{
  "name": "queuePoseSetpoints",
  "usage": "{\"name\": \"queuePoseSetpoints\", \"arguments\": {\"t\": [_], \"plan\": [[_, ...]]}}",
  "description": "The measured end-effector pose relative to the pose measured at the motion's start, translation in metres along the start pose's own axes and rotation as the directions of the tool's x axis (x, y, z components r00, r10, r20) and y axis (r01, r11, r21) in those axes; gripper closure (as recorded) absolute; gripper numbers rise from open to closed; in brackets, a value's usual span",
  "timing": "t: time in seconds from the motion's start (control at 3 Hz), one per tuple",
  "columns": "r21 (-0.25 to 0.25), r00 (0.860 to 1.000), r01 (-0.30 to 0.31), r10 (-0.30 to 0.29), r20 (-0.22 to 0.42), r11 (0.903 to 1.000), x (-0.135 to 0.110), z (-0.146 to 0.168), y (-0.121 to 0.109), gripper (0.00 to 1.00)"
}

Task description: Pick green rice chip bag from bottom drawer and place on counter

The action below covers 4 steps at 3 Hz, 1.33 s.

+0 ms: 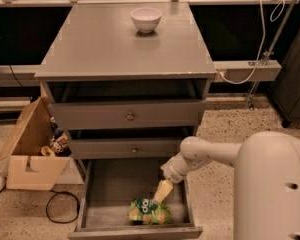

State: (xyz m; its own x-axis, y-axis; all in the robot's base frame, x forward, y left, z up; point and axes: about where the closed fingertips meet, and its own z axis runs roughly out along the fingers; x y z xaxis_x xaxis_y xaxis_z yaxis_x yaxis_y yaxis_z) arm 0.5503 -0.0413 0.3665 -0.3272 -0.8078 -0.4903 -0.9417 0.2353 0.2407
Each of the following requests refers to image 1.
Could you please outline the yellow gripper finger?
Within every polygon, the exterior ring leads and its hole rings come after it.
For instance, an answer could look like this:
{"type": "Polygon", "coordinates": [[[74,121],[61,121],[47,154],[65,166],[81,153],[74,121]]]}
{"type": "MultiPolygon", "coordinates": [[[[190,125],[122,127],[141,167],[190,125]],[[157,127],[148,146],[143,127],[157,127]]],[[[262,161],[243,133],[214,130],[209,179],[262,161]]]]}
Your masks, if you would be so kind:
{"type": "Polygon", "coordinates": [[[154,194],[153,202],[156,204],[163,202],[172,190],[173,183],[170,180],[161,180],[154,194]]]}

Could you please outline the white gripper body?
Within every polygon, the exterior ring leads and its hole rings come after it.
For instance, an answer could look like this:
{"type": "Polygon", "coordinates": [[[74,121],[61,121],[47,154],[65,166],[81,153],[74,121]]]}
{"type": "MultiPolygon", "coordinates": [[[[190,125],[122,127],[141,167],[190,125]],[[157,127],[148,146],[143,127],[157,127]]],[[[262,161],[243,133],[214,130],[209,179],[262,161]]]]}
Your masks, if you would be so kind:
{"type": "Polygon", "coordinates": [[[178,184],[193,169],[193,161],[185,158],[179,152],[163,164],[160,169],[166,180],[169,180],[173,184],[178,184]]]}

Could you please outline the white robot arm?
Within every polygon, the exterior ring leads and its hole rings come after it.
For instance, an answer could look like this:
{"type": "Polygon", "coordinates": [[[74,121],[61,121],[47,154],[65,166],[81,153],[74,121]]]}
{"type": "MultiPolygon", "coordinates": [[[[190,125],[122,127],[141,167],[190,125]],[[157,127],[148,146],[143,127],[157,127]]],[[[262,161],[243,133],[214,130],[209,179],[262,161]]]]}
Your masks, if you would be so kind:
{"type": "Polygon", "coordinates": [[[187,137],[161,166],[153,201],[162,202],[189,172],[212,161],[235,169],[235,240],[300,240],[300,139],[273,131],[241,143],[187,137]]]}

